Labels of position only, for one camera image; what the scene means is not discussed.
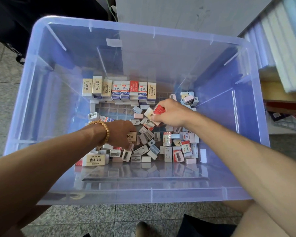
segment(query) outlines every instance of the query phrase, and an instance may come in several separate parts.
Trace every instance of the forearm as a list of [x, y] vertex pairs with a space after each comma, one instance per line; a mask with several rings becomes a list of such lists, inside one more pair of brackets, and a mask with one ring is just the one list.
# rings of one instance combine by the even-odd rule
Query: forearm
[[296, 236], [296, 162], [209, 118], [194, 115], [186, 128], [221, 158], [271, 218]]
[[97, 124], [0, 158], [0, 223], [14, 224], [105, 136]]

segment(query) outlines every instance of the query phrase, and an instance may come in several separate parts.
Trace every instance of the plastic storage bin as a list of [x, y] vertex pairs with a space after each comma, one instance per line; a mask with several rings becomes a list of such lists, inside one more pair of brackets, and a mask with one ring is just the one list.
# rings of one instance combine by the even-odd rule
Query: plastic storage bin
[[[194, 91], [198, 112], [269, 146], [256, 58], [246, 40], [49, 16], [32, 30], [4, 154], [84, 127], [90, 101], [81, 96], [82, 78], [92, 75], [156, 82], [157, 101], [170, 93]], [[97, 111], [114, 119], [133, 115], [130, 106], [114, 104], [99, 104]], [[198, 150], [197, 164], [73, 166], [40, 204], [250, 198], [205, 143]]]

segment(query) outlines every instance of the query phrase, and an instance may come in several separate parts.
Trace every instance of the shoe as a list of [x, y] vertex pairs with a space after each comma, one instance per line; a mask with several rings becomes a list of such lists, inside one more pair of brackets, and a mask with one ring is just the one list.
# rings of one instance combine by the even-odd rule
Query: shoe
[[136, 224], [135, 237], [148, 237], [148, 225], [146, 222], [140, 221]]

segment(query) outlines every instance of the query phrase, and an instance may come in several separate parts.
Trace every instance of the tiled floor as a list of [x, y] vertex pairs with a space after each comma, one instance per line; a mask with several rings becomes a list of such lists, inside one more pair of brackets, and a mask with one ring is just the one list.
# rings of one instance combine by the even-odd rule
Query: tiled floor
[[[23, 66], [0, 44], [0, 156], [11, 121]], [[296, 135], [270, 136], [272, 148], [296, 159]], [[238, 223], [241, 215], [219, 202], [52, 206], [23, 229], [27, 236], [134, 236], [145, 220], [156, 236], [175, 236], [183, 214], [213, 223]]]

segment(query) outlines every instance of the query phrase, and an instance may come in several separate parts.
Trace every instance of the beaded bracelet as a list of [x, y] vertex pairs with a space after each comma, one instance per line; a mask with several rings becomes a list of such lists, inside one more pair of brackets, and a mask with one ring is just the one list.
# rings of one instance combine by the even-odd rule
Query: beaded bracelet
[[106, 130], [106, 137], [105, 137], [105, 139], [102, 141], [102, 143], [100, 142], [99, 143], [99, 146], [102, 146], [102, 145], [104, 145], [104, 144], [106, 144], [107, 142], [108, 142], [108, 140], [109, 140], [109, 137], [110, 137], [110, 130], [108, 129], [108, 127], [107, 127], [107, 125], [105, 124], [105, 122], [103, 122], [103, 121], [92, 121], [92, 122], [90, 122], [89, 123], [89, 125], [92, 125], [92, 124], [102, 124], [103, 125], [103, 127], [105, 128], [105, 130]]

